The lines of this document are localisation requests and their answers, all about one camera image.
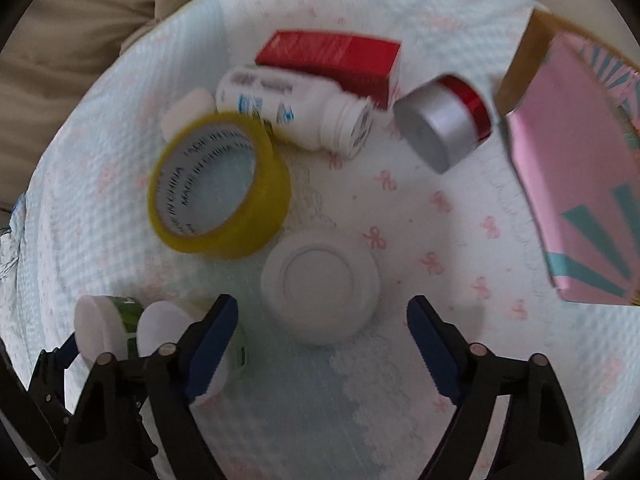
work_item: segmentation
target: red band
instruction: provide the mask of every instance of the red band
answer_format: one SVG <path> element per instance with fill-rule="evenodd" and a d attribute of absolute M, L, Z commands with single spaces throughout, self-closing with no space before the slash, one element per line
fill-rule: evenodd
<path fill-rule="evenodd" d="M 444 75 L 438 83 L 451 90 L 469 110 L 476 125 L 478 143 L 483 142 L 491 134 L 491 119 L 482 98 L 467 83 L 453 75 Z"/>

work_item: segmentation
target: tape roll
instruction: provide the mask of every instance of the tape roll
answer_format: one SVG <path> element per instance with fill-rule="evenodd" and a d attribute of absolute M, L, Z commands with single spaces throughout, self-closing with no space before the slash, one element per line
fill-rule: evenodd
<path fill-rule="evenodd" d="M 149 185 L 148 213 L 169 247 L 222 259 L 248 256 L 282 226 L 289 171 L 258 121 L 209 114 L 174 137 Z"/>

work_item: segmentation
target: pink and teal box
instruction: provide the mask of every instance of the pink and teal box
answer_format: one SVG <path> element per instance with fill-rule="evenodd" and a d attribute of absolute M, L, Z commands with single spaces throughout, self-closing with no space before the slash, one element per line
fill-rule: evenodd
<path fill-rule="evenodd" d="M 498 91 L 560 296 L 638 304 L 640 69 L 535 10 Z"/>

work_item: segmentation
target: brown cardboard flap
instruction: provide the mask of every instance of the brown cardboard flap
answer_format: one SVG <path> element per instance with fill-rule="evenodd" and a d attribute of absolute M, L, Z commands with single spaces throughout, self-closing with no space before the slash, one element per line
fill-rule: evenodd
<path fill-rule="evenodd" d="M 538 72 L 540 64 L 545 59 L 549 44 L 556 35 L 562 32 L 577 34 L 587 40 L 603 45 L 612 54 L 624 61 L 625 64 L 640 72 L 640 68 L 618 49 L 602 41 L 588 30 L 545 10 L 534 9 L 529 19 L 529 25 L 527 25 L 520 40 L 516 55 L 495 96 L 495 105 L 502 117 L 518 105 L 533 77 Z"/>

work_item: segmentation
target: red box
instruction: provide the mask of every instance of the red box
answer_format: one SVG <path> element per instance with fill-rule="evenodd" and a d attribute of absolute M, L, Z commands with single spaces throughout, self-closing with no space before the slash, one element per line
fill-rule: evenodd
<path fill-rule="evenodd" d="M 277 30 L 255 57 L 258 65 L 324 76 L 342 89 L 392 105 L 401 44 L 393 40 L 320 30 Z"/>

